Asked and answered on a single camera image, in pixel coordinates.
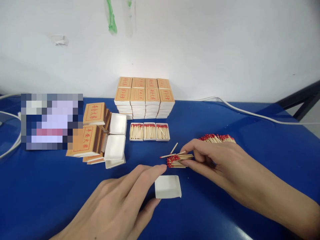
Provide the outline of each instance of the green stain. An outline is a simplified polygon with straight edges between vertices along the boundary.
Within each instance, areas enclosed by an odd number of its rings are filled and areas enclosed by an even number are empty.
[[[112,35],[115,35],[115,34],[117,34],[118,29],[117,29],[116,22],[114,20],[114,14],[113,14],[113,10],[112,10],[111,0],[106,0],[106,1],[107,1],[107,4],[108,4],[108,9],[109,9],[109,19],[108,19],[109,32]]]

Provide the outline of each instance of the stack of matchboxes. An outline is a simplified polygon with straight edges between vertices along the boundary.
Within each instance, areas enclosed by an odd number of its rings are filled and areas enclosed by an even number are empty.
[[[104,146],[110,130],[112,113],[104,102],[86,105],[83,115],[83,129],[73,134],[72,148],[66,156],[83,158],[87,164],[104,162]]]
[[[86,105],[83,129],[73,134],[72,148],[66,156],[83,158],[88,165],[105,163],[106,169],[126,163],[126,116],[112,113],[104,102]]]
[[[175,104],[168,79],[120,77],[115,105],[132,119],[167,118]]]

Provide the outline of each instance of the forearm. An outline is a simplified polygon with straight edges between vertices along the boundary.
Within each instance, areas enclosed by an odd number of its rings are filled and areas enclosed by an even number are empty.
[[[268,196],[263,215],[303,239],[320,239],[320,206],[315,201],[282,180]]]

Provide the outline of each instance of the cable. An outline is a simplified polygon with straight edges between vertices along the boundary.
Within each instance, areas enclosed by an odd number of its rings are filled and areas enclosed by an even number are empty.
[[[3,95],[3,96],[0,96],[0,100],[7,98],[7,97],[15,96],[15,95],[21,95],[21,93]],[[3,111],[0,111],[0,113],[7,114],[12,117],[18,118],[21,121],[21,112],[18,112],[18,115],[14,115],[14,114],[3,112]],[[9,154],[10,152],[12,152],[14,149],[16,149],[20,145],[20,143],[21,143],[21,131],[20,131],[20,134],[19,134],[17,140],[15,141],[15,143],[11,146],[11,148],[8,151],[6,151],[4,154],[2,154],[0,156],[0,159],[3,158],[4,156],[6,156],[7,154]]]
[[[222,102],[224,102],[228,107],[234,109],[234,110],[237,110],[238,112],[243,112],[243,113],[246,113],[246,114],[249,114],[249,115],[253,115],[253,116],[256,116],[256,117],[260,117],[260,118],[264,118],[264,119],[267,119],[269,121],[272,121],[272,122],[275,122],[275,123],[279,123],[279,124],[287,124],[287,125],[316,125],[316,124],[320,124],[320,123],[292,123],[292,122],[280,122],[280,121],[277,121],[277,120],[274,120],[272,118],[269,118],[269,117],[266,117],[266,116],[262,116],[262,115],[259,115],[259,114],[255,114],[255,113],[252,113],[252,112],[248,112],[248,111],[245,111],[245,110],[242,110],[240,108],[236,108],[234,106],[232,106],[231,104],[227,103],[225,100],[223,100],[222,98],[220,97],[217,97],[217,96],[212,96],[212,97],[207,97],[207,98],[203,98],[203,99],[198,99],[198,100],[195,100],[195,101],[206,101],[206,100],[210,100],[210,99],[213,99],[213,98],[218,98],[220,99]]]

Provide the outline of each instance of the white wall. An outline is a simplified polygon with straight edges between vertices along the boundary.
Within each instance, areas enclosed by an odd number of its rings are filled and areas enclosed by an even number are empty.
[[[169,78],[176,99],[274,102],[320,79],[317,0],[1,0],[0,93],[114,97],[119,76]],[[64,34],[54,46],[46,32]]]

